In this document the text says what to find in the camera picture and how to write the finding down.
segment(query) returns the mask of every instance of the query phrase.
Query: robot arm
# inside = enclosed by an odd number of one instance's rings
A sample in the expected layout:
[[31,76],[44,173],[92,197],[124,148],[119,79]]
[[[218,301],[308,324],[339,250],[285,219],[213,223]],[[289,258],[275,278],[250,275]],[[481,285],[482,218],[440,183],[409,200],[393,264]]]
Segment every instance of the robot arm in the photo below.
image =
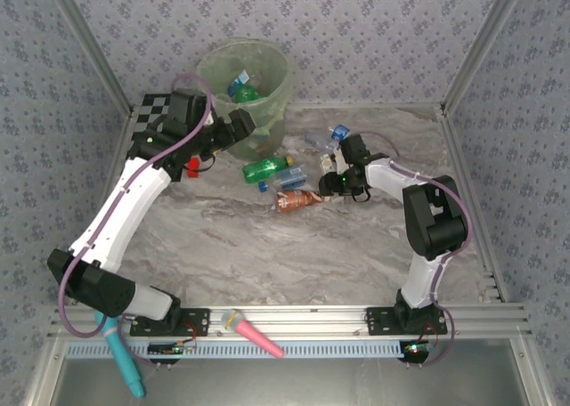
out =
[[[364,192],[370,196],[369,189],[380,189],[403,203],[406,234],[414,252],[396,306],[400,305],[406,313],[429,307],[430,289],[443,256],[459,248],[467,237],[459,205],[435,186],[395,171],[387,155],[371,155],[359,134],[348,136],[340,143],[340,149],[335,157],[342,158],[340,166],[349,168],[341,174],[326,174],[319,182],[320,193],[354,198]],[[436,180],[457,192],[451,177]]]
[[[69,251],[55,249],[50,254],[48,266],[58,282],[61,282],[63,273],[78,251],[88,244],[117,195],[124,190],[126,180],[149,159],[193,130],[204,113],[205,102],[201,93],[190,90],[173,92],[168,114],[158,117],[135,139],[117,186],[93,222]],[[202,160],[210,159],[214,152],[245,139],[255,129],[251,116],[244,110],[235,110],[229,117],[231,122],[226,123],[212,110],[206,124],[192,140],[139,174],[110,215],[97,241],[71,274],[67,296],[110,317],[131,313],[161,321],[166,332],[178,324],[178,298],[121,277],[117,271],[126,246],[152,202],[170,182],[180,181],[184,164],[195,155]]]

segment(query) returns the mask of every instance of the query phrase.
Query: marble floor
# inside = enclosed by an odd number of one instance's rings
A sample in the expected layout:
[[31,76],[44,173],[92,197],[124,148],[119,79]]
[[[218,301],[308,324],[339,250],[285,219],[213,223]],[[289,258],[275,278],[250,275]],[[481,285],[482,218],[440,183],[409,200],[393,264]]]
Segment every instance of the marble floor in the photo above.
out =
[[[404,166],[426,175],[452,174],[431,110],[288,110],[279,155],[304,165],[316,186],[319,153],[303,135],[339,123],[354,132],[388,135]],[[372,153],[391,152],[376,136],[364,139]],[[397,200],[373,190],[367,203],[335,199],[282,215],[272,193],[244,182],[243,164],[220,153],[211,171],[171,183],[134,234],[120,273],[170,291],[186,305],[394,302],[411,261]],[[480,300],[483,271],[471,246],[451,261],[440,299]]]

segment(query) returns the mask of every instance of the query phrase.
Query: checkerboard pattern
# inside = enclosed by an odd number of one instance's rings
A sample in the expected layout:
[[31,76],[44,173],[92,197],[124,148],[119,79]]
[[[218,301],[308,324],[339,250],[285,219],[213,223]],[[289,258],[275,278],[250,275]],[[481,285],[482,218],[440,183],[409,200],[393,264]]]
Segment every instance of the checkerboard pattern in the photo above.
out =
[[161,114],[168,113],[170,94],[145,94],[142,100],[139,117],[134,125],[133,140],[143,132],[147,125],[157,119]]

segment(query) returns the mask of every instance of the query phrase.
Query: wall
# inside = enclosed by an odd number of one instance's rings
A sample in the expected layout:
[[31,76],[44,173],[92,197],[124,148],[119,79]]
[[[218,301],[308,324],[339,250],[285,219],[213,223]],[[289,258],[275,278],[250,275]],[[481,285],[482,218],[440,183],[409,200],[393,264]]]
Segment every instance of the wall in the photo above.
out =
[[94,215],[122,120],[53,0],[0,11],[0,404],[24,395],[56,283],[45,260]]
[[494,0],[77,0],[131,103],[229,37],[276,41],[298,102],[440,102]]
[[519,0],[454,124],[512,301],[570,404],[570,0]]

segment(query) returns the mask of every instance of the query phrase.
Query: translucent green trash bin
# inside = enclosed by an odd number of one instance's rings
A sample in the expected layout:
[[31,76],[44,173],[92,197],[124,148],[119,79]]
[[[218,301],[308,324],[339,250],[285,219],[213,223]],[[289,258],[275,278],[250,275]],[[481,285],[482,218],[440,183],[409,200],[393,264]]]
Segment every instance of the translucent green trash bin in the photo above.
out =
[[[266,97],[256,101],[233,103],[227,89],[243,71],[258,83],[257,92]],[[234,40],[207,54],[198,65],[198,75],[208,81],[214,96],[216,113],[222,117],[237,108],[249,112],[257,128],[245,141],[228,151],[236,158],[257,161],[270,157],[281,146],[285,135],[285,107],[293,94],[289,60],[281,49],[261,40]]]

